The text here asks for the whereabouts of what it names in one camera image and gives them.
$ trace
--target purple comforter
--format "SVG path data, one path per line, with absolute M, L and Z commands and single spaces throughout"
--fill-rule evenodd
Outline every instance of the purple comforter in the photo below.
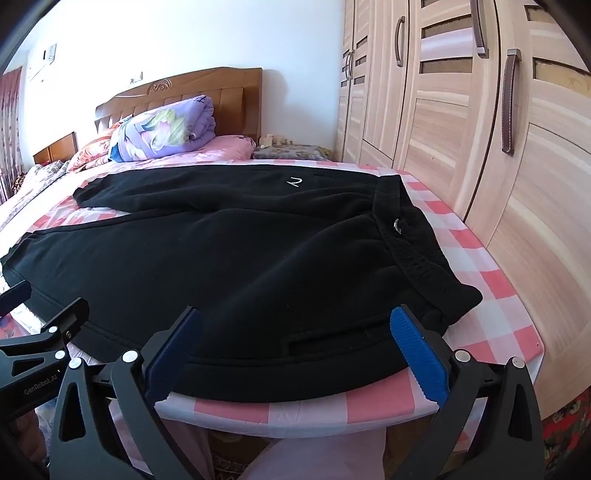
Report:
M 208 96 L 171 103 L 121 125 L 111 138 L 109 158 L 127 162 L 195 151 L 214 139 L 215 126 Z

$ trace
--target curtain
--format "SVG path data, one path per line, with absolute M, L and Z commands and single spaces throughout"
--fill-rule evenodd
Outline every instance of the curtain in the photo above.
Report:
M 22 173 L 18 146 L 18 89 L 21 70 L 0 77 L 0 205 L 12 196 L 14 181 Z

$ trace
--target blue gripper pad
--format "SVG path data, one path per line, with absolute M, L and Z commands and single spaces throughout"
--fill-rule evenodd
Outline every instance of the blue gripper pad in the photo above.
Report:
M 168 342 L 160 348 L 144 372 L 144 398 L 150 405 L 166 400 L 202 334 L 203 321 L 199 310 L 188 308 L 183 315 L 183 319 L 168 337 Z
M 442 408 L 449 396 L 447 370 L 402 307 L 392 310 L 390 332 L 425 396 Z

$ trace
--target wall outlet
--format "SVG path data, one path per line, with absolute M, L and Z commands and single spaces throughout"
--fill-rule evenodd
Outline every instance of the wall outlet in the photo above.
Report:
M 57 50 L 57 43 L 54 43 L 51 47 L 49 47 L 44 55 L 46 56 L 45 61 L 47 63 L 53 63 L 56 59 L 56 50 Z
M 139 72 L 139 73 L 136 73 L 136 74 L 135 74 L 135 75 L 132 77 L 132 79 L 131 79 L 131 81 L 130 81 L 130 84 L 131 84 L 131 83 L 138 83 L 138 82 L 141 82 L 143 79 L 144 79 L 144 72 Z

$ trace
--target pink checkered bedsheet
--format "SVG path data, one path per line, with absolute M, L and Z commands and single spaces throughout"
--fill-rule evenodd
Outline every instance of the pink checkered bedsheet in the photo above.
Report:
M 196 164 L 292 164 L 312 168 L 364 171 L 374 175 L 400 174 L 413 203 L 426 215 L 449 264 L 460 281 L 477 287 L 483 302 L 449 328 L 445 340 L 452 349 L 465 348 L 476 359 L 504 364 L 512 356 L 526 360 L 535 378 L 544 347 L 524 305 L 488 251 L 462 221 L 425 185 L 406 172 L 321 161 L 255 160 L 205 161 Z M 186 166 L 173 157 L 158 164 L 119 164 L 108 173 L 130 168 Z M 126 215 L 106 208 L 78 208 L 72 197 L 55 205 L 30 231 L 74 225 Z M 0 323 L 5 335 L 24 331 L 11 317 Z M 473 438 L 482 417 L 478 401 L 458 448 Z M 357 390 L 314 400 L 278 404 L 232 404 L 171 394 L 157 404 L 164 418 L 216 430 L 265 437 L 316 437 L 357 432 L 402 423 L 437 410 L 421 392 L 409 369 Z

